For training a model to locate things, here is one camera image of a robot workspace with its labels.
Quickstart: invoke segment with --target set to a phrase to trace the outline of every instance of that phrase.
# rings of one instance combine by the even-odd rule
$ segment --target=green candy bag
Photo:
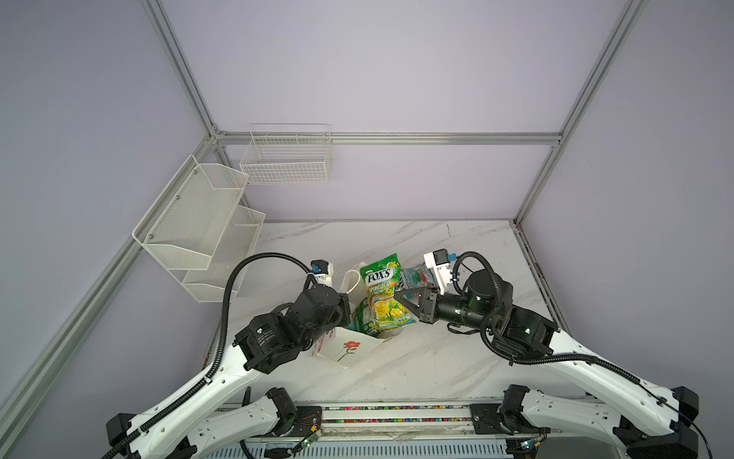
[[[360,275],[367,286],[367,303],[372,315],[372,327],[377,330],[390,330],[415,322],[405,306],[394,298],[395,289],[400,284],[400,262],[397,253],[361,268]]]

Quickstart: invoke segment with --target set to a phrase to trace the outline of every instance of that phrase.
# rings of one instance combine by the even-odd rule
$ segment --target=aluminum frame
[[[225,152],[226,145],[241,145],[250,141],[250,133],[227,133],[220,131],[214,124],[199,91],[196,81],[184,56],[181,44],[175,36],[165,8],[161,0],[141,0],[145,12],[158,36],[186,97],[192,105],[199,124],[206,133],[194,155],[199,159],[215,153],[219,160],[231,167]],[[641,15],[647,0],[628,0],[615,26],[607,39],[589,77],[579,93],[563,129],[558,132],[515,132],[515,133],[332,133],[332,142],[336,145],[551,145],[548,156],[538,172],[531,189],[528,191],[515,220],[515,236],[520,242],[528,265],[536,278],[548,308],[554,319],[566,331],[565,320],[553,299],[545,277],[538,267],[530,245],[525,237],[521,224],[535,203],[539,193],[545,186],[550,174],[563,154],[574,131],[581,122],[599,86],[609,68],[618,55],[622,44],[629,36],[638,17]],[[175,184],[185,178],[188,170],[180,170],[151,207],[146,218],[152,218],[170,198]],[[77,309],[54,337],[40,358],[23,379],[19,387],[10,396],[0,411],[0,459],[5,458],[17,444],[31,421],[43,406],[51,390],[63,375],[64,369],[83,345],[95,323],[104,313],[117,287],[123,282],[132,268],[142,248],[129,237],[123,244],[109,266],[102,272],[91,290],[84,297]]]

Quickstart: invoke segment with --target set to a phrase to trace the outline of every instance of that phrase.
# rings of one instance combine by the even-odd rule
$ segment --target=wire basket
[[[323,184],[331,171],[331,126],[251,124],[239,164],[251,185]]]
[[[155,203],[133,230],[133,238],[196,301],[220,302],[232,269],[252,255],[265,214],[240,205],[246,173],[200,164],[193,156],[181,168],[190,169],[186,178],[169,183],[171,191],[157,201],[167,200],[165,207],[156,211]],[[244,271],[237,276],[232,298]]]

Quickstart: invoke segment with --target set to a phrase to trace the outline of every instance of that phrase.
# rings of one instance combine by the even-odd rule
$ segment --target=black and white robotic arm
[[[254,317],[233,341],[227,341],[231,288],[225,290],[224,336],[219,337],[211,365],[151,409],[112,418],[107,433],[113,447],[103,459],[117,453],[128,459],[202,458],[243,438],[283,435],[293,427],[297,409],[283,388],[271,389],[242,408],[215,413],[234,394],[294,360],[324,332],[348,323],[348,299],[331,288],[333,267],[325,261],[312,261],[308,268],[283,254],[258,254],[243,260],[230,280],[251,261],[269,256],[288,259],[308,274],[296,301]],[[549,430],[562,430],[612,444],[633,459],[697,458],[698,436],[690,429],[698,414],[693,391],[640,380],[578,343],[551,320],[512,305],[512,285],[478,253],[456,258],[437,250],[424,258],[439,285],[395,295],[416,319],[429,324],[443,320],[455,333],[457,326],[473,328],[492,352],[510,364],[543,365],[601,401],[567,400],[513,385],[498,408],[476,412],[475,427],[490,425],[509,435],[531,429],[543,435],[523,442],[520,452],[533,452]],[[479,260],[484,269],[473,272],[459,287],[458,269],[466,258]],[[457,294],[447,292],[449,283]]]

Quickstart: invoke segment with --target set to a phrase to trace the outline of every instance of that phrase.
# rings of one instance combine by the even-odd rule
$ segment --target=marble table
[[[456,254],[481,253],[514,286],[514,304],[552,319],[506,220],[265,223],[255,252],[287,253],[306,264],[313,259],[331,261],[334,285],[339,287],[344,273],[360,261],[371,263],[397,253],[403,266],[412,267],[423,261],[424,253],[441,248]],[[480,266],[474,260],[467,264],[472,269]],[[230,306],[229,336],[253,316],[295,300],[304,279],[300,269],[283,260],[258,260],[248,266],[239,296]],[[479,335],[452,334],[445,323],[437,322],[408,325],[348,369],[314,358],[311,352],[301,353],[296,361],[257,381],[252,396],[285,387],[297,402],[467,400],[501,397],[511,383],[561,397],[584,395],[541,367],[509,366],[482,344]]]

